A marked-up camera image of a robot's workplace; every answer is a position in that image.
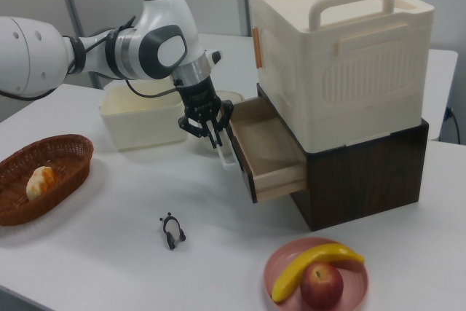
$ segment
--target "wooden drawer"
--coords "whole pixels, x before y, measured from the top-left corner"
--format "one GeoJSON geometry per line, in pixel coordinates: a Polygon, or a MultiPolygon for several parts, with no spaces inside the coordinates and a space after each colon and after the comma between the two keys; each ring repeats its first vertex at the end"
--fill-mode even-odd
{"type": "Polygon", "coordinates": [[[265,98],[234,105],[229,137],[253,202],[306,189],[306,156],[265,98]]]}

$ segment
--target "red apple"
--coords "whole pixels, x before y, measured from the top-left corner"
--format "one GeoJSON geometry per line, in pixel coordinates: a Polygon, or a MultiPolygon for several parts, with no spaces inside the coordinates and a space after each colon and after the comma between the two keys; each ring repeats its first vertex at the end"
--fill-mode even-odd
{"type": "Polygon", "coordinates": [[[301,277],[301,295],[316,310],[328,310],[338,303],[343,294],[340,272],[326,262],[313,262],[301,277]]]}

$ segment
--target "banana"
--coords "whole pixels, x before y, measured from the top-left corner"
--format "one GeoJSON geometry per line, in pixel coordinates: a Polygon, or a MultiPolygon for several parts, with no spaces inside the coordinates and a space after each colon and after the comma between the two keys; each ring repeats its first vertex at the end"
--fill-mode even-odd
{"type": "Polygon", "coordinates": [[[347,246],[339,243],[326,243],[299,254],[278,276],[272,287],[272,300],[276,303],[288,298],[301,282],[301,276],[307,265],[312,262],[332,262],[355,260],[364,262],[364,257],[347,246]]]}

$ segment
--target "fruit plate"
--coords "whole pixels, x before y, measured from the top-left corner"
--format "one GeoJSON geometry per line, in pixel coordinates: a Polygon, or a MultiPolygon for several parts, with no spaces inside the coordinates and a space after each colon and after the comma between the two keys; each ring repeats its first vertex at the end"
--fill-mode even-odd
{"type": "MultiPolygon", "coordinates": [[[[338,243],[320,237],[309,237],[289,242],[275,251],[264,268],[264,287],[267,296],[272,294],[272,286],[286,266],[303,251],[325,243],[338,243]]],[[[346,260],[332,263],[343,277],[343,295],[339,303],[329,311],[354,311],[362,305],[368,290],[368,275],[364,264],[346,260]]],[[[315,311],[301,297],[299,287],[284,302],[271,304],[280,311],[315,311]]]]}

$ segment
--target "black and white toy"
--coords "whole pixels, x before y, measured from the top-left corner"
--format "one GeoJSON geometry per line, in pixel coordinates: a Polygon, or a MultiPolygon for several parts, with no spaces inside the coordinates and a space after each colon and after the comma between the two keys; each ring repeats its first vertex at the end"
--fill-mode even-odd
{"type": "Polygon", "coordinates": [[[180,228],[178,220],[172,216],[169,212],[164,218],[160,218],[163,221],[163,232],[167,235],[168,247],[172,251],[175,249],[175,243],[186,240],[183,230],[180,228]]]}

